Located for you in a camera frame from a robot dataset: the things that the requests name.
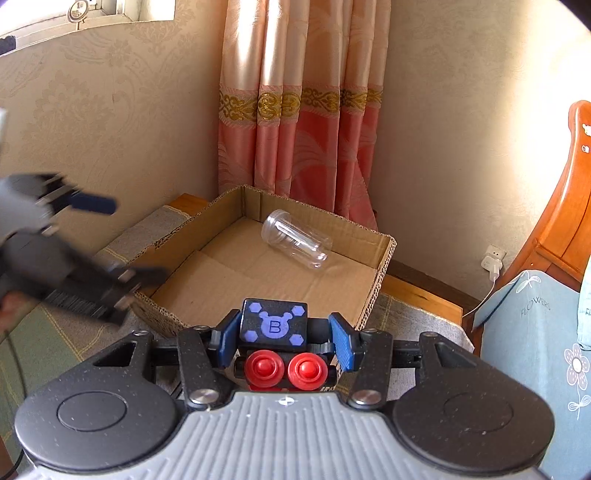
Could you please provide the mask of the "pink patterned curtain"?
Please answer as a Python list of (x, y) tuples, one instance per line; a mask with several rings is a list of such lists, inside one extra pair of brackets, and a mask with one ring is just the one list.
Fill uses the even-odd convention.
[(250, 185), (368, 228), (392, 6), (231, 1), (219, 80), (218, 188)]

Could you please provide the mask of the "light blue floral bedsheet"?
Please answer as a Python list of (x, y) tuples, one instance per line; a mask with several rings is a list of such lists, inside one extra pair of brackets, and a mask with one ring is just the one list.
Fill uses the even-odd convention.
[(590, 348), (578, 341), (579, 293), (526, 270), (477, 311), (481, 358), (540, 395), (555, 418), (541, 470), (552, 479), (590, 477)]

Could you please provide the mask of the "black blue toy robot block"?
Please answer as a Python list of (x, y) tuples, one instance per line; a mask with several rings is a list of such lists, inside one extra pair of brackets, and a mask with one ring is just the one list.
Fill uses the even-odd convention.
[(337, 379), (335, 343), (325, 318), (301, 302), (247, 298), (233, 374), (252, 391), (321, 391)]

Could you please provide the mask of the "wooden bed headboard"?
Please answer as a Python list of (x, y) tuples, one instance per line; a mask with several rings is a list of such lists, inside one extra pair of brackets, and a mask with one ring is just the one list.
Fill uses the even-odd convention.
[(590, 256), (590, 103), (569, 109), (568, 160), (540, 219), (499, 288), (525, 270), (542, 271), (578, 291)]

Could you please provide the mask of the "open cardboard box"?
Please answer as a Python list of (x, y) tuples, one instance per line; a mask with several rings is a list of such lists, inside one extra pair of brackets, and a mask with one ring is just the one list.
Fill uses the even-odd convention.
[[(263, 241), (263, 221), (276, 209), (332, 239), (327, 265), (308, 268)], [(304, 302), (312, 317), (339, 312), (362, 329), (395, 248), (390, 235), (240, 186), (133, 259), (133, 266), (161, 267), (168, 277), (159, 287), (141, 288), (132, 310), (166, 337), (191, 326), (214, 326), (246, 298)]]

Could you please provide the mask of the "window frame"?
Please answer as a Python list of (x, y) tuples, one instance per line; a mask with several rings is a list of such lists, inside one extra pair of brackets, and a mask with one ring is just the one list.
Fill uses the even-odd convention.
[(171, 21), (175, 0), (1, 0), (1, 54), (83, 29)]

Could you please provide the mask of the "clear plastic jar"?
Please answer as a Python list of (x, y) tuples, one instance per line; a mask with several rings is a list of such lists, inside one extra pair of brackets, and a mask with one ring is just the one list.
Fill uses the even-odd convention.
[(270, 247), (311, 269), (324, 267), (332, 252), (331, 237), (281, 209), (266, 217), (262, 238)]

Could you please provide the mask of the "white wall charger plug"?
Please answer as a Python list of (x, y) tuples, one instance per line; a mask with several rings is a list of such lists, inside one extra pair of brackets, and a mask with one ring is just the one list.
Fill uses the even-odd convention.
[(489, 273), (489, 279), (495, 283), (504, 268), (503, 260), (507, 252), (496, 245), (489, 245), (487, 247), (485, 256), (481, 261), (481, 267)]

